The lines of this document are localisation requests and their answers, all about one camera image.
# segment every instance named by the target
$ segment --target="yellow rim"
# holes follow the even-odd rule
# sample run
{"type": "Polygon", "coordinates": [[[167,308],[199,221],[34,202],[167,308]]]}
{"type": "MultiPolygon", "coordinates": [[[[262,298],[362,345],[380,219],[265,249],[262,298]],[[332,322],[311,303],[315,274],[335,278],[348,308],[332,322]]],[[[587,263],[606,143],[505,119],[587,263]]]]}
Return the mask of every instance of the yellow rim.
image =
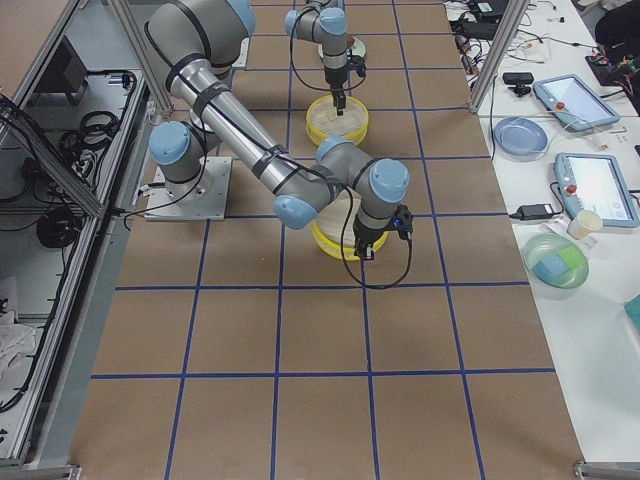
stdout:
{"type": "MultiPolygon", "coordinates": [[[[320,97],[311,105],[309,105],[309,108],[307,109],[307,115],[305,117],[307,122],[307,133],[309,134],[311,141],[316,145],[316,147],[319,146],[322,143],[322,141],[325,138],[327,138],[329,135],[327,135],[326,133],[322,133],[320,130],[314,127],[313,124],[311,123],[311,119],[309,118],[309,115],[313,107],[318,105],[320,102],[326,100],[327,98],[331,98],[331,95],[325,95],[324,97],[320,97]]],[[[348,135],[344,135],[344,138],[358,145],[360,142],[362,142],[362,140],[364,140],[364,137],[367,134],[367,129],[369,128],[369,110],[367,110],[367,107],[365,107],[364,104],[356,98],[347,97],[347,100],[350,100],[356,105],[359,105],[365,114],[365,121],[362,127],[360,127],[358,130],[355,130],[354,132],[351,132],[348,135]]]]}
{"type": "MultiPolygon", "coordinates": [[[[316,243],[324,253],[326,253],[327,255],[333,258],[337,258],[338,260],[342,260],[340,245],[330,240],[324,233],[322,233],[322,230],[320,230],[320,227],[318,227],[318,223],[315,220],[311,222],[311,233],[313,234],[314,240],[316,241],[316,243]]],[[[373,244],[374,252],[377,252],[380,249],[380,247],[384,245],[384,242],[387,241],[388,236],[389,236],[389,232],[384,232],[382,236],[374,242],[373,244]]],[[[355,252],[356,252],[356,249],[353,247],[344,247],[345,259],[350,262],[360,260],[360,257],[358,257],[355,254],[355,252]]]]}

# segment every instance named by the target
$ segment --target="blue joint cap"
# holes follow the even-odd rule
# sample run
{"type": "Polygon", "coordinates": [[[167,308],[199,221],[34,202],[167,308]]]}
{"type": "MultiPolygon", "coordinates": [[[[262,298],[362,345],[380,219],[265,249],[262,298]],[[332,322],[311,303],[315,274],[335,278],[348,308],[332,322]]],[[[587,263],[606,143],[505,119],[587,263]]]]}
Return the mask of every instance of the blue joint cap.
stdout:
{"type": "Polygon", "coordinates": [[[149,150],[160,165],[178,162],[189,148],[189,129],[180,122],[165,122],[153,129],[149,136],[149,150]]]}
{"type": "Polygon", "coordinates": [[[320,26],[331,35],[344,35],[347,33],[344,10],[337,7],[325,8],[320,12],[320,26]]]}
{"type": "Polygon", "coordinates": [[[227,0],[227,3],[240,17],[244,28],[247,29],[247,34],[253,34],[256,31],[256,17],[251,9],[251,4],[247,0],[227,0]]]}
{"type": "Polygon", "coordinates": [[[340,135],[330,135],[328,136],[324,142],[320,144],[318,150],[316,150],[316,162],[321,162],[324,156],[329,153],[333,147],[336,147],[342,143],[351,143],[344,137],[340,135]]]}
{"type": "Polygon", "coordinates": [[[383,202],[398,203],[407,193],[409,170],[397,160],[383,158],[369,170],[369,185],[383,202]]]}
{"type": "Polygon", "coordinates": [[[273,201],[273,211],[285,227],[300,230],[318,216],[309,203],[291,195],[281,195],[273,201]]]}
{"type": "Polygon", "coordinates": [[[297,18],[297,10],[289,10],[287,12],[287,15],[284,17],[284,29],[287,32],[287,35],[291,36],[291,31],[293,30],[293,26],[295,25],[297,18]]]}

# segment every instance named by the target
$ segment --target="black round object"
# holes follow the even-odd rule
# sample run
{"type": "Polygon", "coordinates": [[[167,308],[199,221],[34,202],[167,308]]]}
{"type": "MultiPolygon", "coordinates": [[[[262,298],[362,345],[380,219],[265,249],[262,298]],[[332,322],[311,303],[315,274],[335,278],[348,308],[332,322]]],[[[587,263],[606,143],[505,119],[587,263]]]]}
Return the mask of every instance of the black round object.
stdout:
{"type": "Polygon", "coordinates": [[[63,248],[71,245],[82,228],[80,219],[67,207],[46,213],[36,224],[36,235],[43,247],[63,248]]]}

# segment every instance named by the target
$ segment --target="teal object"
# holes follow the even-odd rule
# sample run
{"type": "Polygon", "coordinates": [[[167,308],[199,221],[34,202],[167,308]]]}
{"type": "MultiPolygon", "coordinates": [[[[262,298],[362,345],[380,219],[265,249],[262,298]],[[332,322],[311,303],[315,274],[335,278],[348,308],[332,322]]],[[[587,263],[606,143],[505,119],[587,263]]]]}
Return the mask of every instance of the teal object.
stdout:
{"type": "Polygon", "coordinates": [[[624,311],[640,332],[640,295],[624,304],[624,311]]]}
{"type": "Polygon", "coordinates": [[[576,288],[589,276],[589,263],[571,240],[551,233],[533,237],[522,249],[527,269],[540,281],[557,288],[576,288]]]}

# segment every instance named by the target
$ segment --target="yellow bowl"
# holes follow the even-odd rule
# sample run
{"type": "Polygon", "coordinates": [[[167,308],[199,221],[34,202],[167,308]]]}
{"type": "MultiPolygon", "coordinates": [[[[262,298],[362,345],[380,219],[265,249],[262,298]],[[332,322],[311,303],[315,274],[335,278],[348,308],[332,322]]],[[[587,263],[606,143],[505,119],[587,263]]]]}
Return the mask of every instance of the yellow bowl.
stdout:
{"type": "MultiPolygon", "coordinates": [[[[320,249],[326,253],[327,255],[332,256],[333,258],[337,258],[338,260],[342,260],[342,252],[340,251],[340,244],[330,240],[320,227],[318,227],[318,223],[313,220],[311,222],[311,233],[313,235],[313,239],[316,241],[320,249]]],[[[373,251],[377,252],[380,250],[380,247],[384,245],[384,242],[387,241],[387,237],[389,236],[389,232],[384,232],[382,236],[376,240],[373,244],[373,251]]],[[[344,247],[344,257],[345,260],[350,262],[355,260],[360,260],[360,258],[356,255],[356,249],[353,247],[344,247]]]]}
{"type": "Polygon", "coordinates": [[[331,95],[320,97],[307,109],[307,135],[318,147],[329,135],[340,135],[355,145],[362,143],[369,128],[369,111],[362,102],[347,97],[343,115],[338,116],[331,95]]]}

